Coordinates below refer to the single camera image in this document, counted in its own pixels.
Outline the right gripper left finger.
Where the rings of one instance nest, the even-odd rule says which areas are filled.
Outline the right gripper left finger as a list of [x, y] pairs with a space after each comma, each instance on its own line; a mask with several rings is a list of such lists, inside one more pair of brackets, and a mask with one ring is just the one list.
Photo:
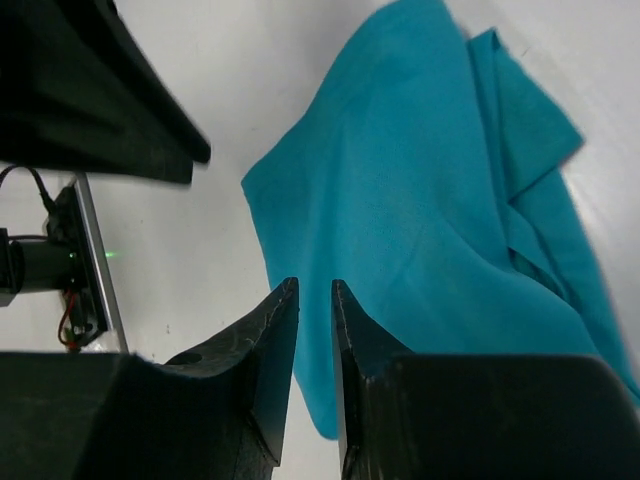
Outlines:
[[288, 278], [165, 364], [5, 352], [5, 479], [268, 479], [280, 465], [299, 312]]

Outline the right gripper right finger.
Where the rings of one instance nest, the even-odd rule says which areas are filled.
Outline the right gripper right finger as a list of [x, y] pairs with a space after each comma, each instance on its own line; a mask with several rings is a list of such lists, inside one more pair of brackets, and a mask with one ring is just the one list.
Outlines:
[[639, 419], [602, 361], [426, 355], [331, 290], [345, 479], [635, 479]]

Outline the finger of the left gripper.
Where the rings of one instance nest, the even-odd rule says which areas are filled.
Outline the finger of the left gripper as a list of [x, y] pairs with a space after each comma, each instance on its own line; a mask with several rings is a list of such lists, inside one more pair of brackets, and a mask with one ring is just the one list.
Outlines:
[[1, 4], [1, 158], [188, 185], [211, 146], [112, 1]]

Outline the teal t shirt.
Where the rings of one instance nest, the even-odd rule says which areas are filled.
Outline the teal t shirt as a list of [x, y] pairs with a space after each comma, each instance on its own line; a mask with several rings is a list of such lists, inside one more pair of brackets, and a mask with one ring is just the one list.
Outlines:
[[497, 33], [465, 38], [443, 2], [358, 28], [242, 181], [270, 284], [299, 281], [294, 373], [323, 437], [336, 279], [416, 352], [593, 355], [638, 397], [560, 172], [582, 142]]

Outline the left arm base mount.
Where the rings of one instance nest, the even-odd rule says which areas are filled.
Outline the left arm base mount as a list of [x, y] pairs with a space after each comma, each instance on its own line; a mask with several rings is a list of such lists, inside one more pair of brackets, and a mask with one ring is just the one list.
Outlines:
[[28, 167], [47, 213], [42, 234], [1, 230], [1, 306], [19, 295], [55, 291], [63, 302], [57, 340], [78, 353], [107, 333], [127, 353], [115, 290], [108, 268], [88, 179], [78, 174], [56, 197], [40, 173]]

